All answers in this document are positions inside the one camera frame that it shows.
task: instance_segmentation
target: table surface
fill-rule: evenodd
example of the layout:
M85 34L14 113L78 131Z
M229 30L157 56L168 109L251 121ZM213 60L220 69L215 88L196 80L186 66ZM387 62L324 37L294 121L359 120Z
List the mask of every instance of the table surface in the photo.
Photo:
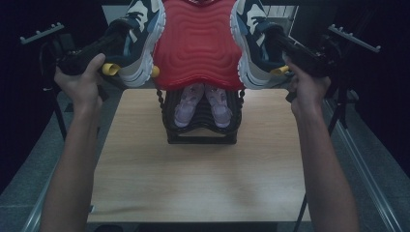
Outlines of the table surface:
M287 91L246 90L235 145L168 144L156 91L124 92L97 165L90 222L297 219L305 186Z

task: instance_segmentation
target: dark background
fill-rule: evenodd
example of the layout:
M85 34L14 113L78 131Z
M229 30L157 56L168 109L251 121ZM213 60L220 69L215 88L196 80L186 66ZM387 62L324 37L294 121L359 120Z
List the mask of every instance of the dark background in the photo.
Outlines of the dark background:
M382 50L375 54L354 47L354 55L348 59L349 87L359 94L357 111L410 175L409 4L405 0L384 0L379 5L370 3L367 8L348 4L337 8L335 24L354 31L366 9L376 9L376 14L361 39L381 45ZM49 93L43 91L39 69L39 49L44 40L21 45L19 37L29 38L37 30L44 31L52 23L61 22L65 31L73 34L75 43L85 46L103 34L106 22L101 2L96 0L6 0L1 4L0 16L2 191L30 154L52 114L52 103ZM312 16L310 21L319 25L320 17ZM306 34L308 40L314 35Z
M7 186L41 136L52 114L50 92L44 92L39 51L45 40L22 45L30 38L61 22L61 32L73 34L84 46L99 38L106 21L98 1L6 0L0 7L0 191Z

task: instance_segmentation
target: human hand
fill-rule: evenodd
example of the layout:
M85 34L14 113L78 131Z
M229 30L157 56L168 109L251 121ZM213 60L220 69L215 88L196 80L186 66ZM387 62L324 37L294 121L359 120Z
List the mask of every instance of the human hand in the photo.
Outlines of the human hand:
M74 113L100 109L103 101L99 97L97 84L101 80L97 70L105 60L103 54L94 57L82 75L66 75L56 67L54 80L73 101Z
M321 114L322 100L331 84L327 77L313 78L289 59L286 65L295 73L289 86L289 92L296 92L297 98L292 101L292 112L295 117L317 116Z

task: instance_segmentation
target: red fabric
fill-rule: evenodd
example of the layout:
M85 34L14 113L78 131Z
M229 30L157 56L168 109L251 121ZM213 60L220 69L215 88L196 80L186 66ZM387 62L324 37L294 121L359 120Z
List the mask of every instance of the red fabric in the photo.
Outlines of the red fabric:
M154 78L160 89L176 90L195 82L226 90L240 90L238 76L241 50L233 41L229 17L235 0L163 1L165 29L154 51Z

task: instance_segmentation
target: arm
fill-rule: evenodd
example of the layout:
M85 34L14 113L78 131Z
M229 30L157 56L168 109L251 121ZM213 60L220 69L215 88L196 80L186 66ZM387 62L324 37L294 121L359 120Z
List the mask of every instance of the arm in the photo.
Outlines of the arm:
M96 56L82 76L56 69L57 84L73 100L73 121L44 201L40 231L85 231L96 166L97 128L103 104L98 96Z
M329 77L312 78L293 63L296 74L290 91L302 151L307 203L315 231L359 231L359 220L349 184L338 163L332 140L322 116L322 100Z

